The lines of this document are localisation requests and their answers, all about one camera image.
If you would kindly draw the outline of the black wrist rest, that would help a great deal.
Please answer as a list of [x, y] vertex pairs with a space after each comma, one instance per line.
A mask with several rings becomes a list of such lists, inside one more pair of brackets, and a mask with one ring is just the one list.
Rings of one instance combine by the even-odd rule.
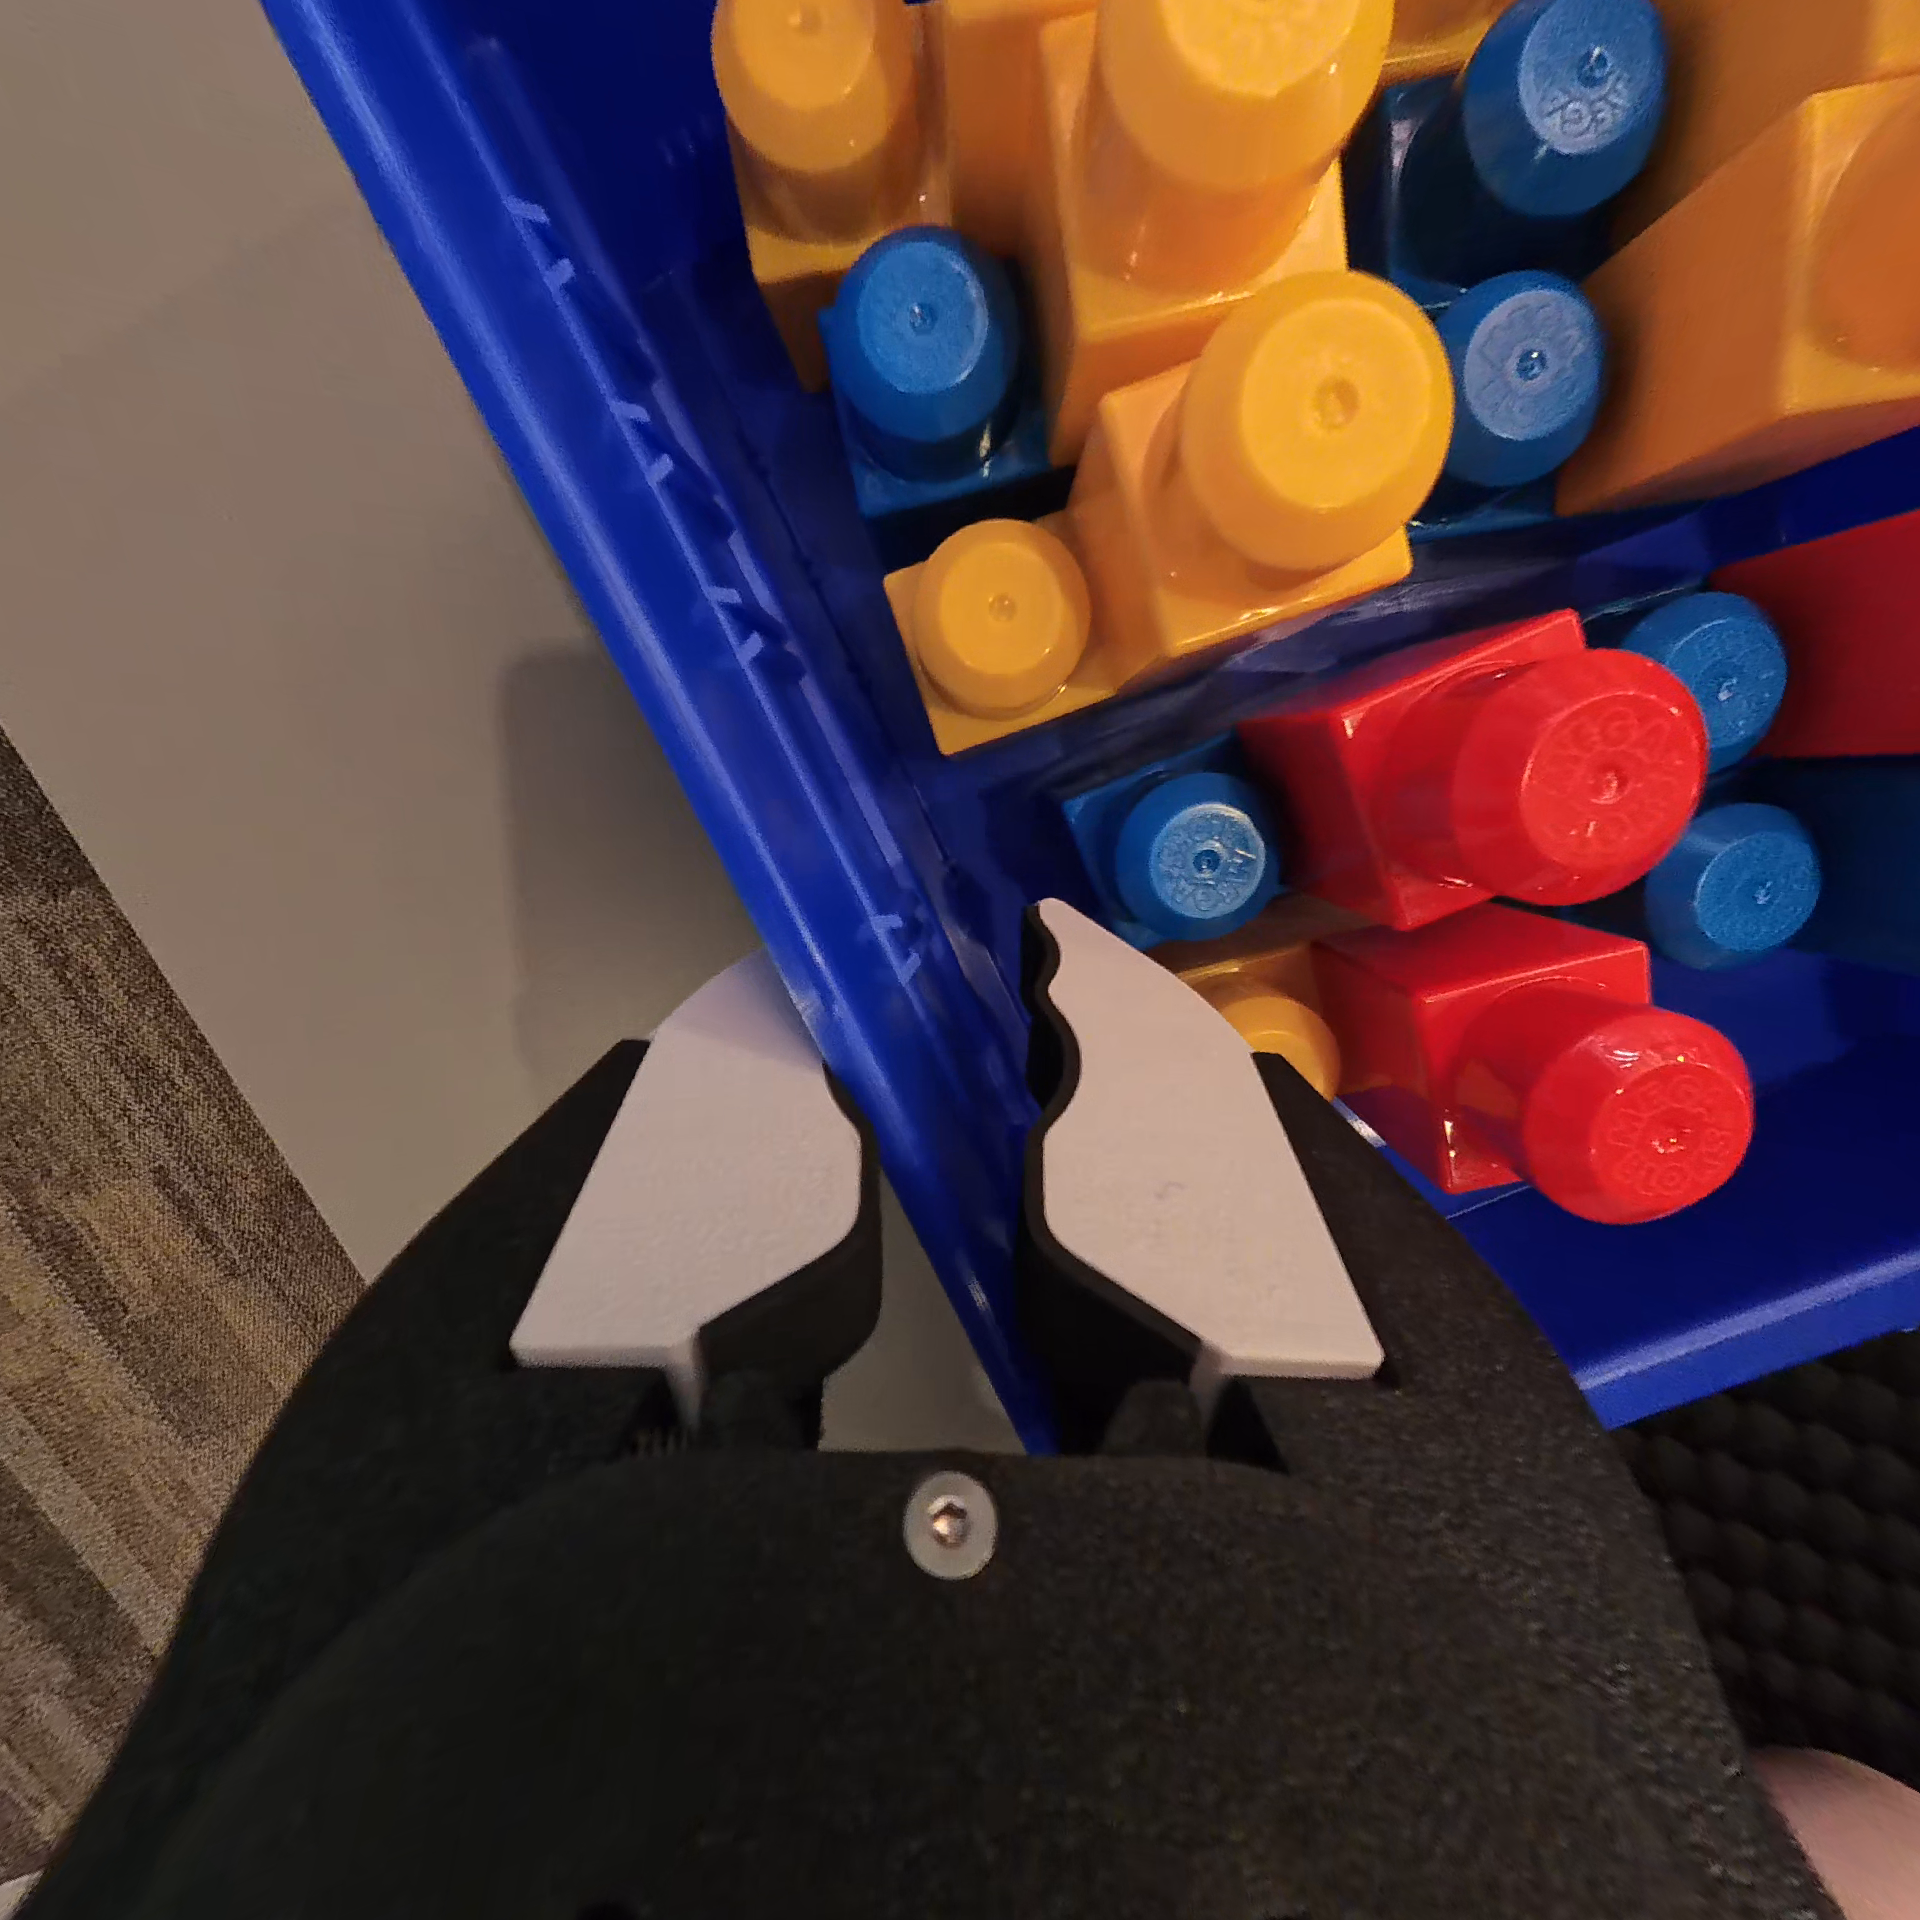
[[1917, 1333], [1615, 1431], [1750, 1745], [1917, 1788]]

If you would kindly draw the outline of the person's left forearm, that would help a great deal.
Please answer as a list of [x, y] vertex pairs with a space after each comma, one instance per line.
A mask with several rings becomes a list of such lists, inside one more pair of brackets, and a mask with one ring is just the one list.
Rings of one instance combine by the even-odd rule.
[[1818, 1748], [1765, 1745], [1750, 1764], [1843, 1916], [1917, 1916], [1917, 1789]]

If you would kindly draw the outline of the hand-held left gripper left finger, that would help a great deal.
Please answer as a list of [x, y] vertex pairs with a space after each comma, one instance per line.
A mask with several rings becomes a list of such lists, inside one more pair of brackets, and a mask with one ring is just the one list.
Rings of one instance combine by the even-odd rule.
[[524, 1366], [658, 1372], [698, 1423], [816, 1401], [879, 1318], [871, 1129], [756, 950], [660, 1021], [511, 1333]]

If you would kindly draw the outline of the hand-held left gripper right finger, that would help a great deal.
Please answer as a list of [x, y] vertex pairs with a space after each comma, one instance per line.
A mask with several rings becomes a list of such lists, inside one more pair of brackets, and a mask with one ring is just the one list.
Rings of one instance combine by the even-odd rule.
[[1194, 987], [1061, 899], [1021, 934], [1031, 1015], [1019, 1324], [1058, 1429], [1139, 1385], [1207, 1419], [1234, 1382], [1372, 1381], [1360, 1302], [1264, 1057]]

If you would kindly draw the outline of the blue plastic bin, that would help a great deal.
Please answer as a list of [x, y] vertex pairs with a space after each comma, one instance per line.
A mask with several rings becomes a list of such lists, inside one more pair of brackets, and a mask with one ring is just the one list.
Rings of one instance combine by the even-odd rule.
[[[1915, 509], [1915, 431], [1596, 533], [1423, 548], [1293, 640], [942, 757], [832, 404], [752, 276], [711, 4], [272, 3], [278, 44], [723, 857], [986, 1377], [1050, 1447], [1015, 1302], [1021, 916], [1090, 909], [1054, 793], [1347, 662], [1618, 606]], [[1915, 977], [1788, 950], [1655, 997], [1759, 1094], [1739, 1173], [1605, 1229], [1444, 1200], [1608, 1425], [1915, 1327]]]

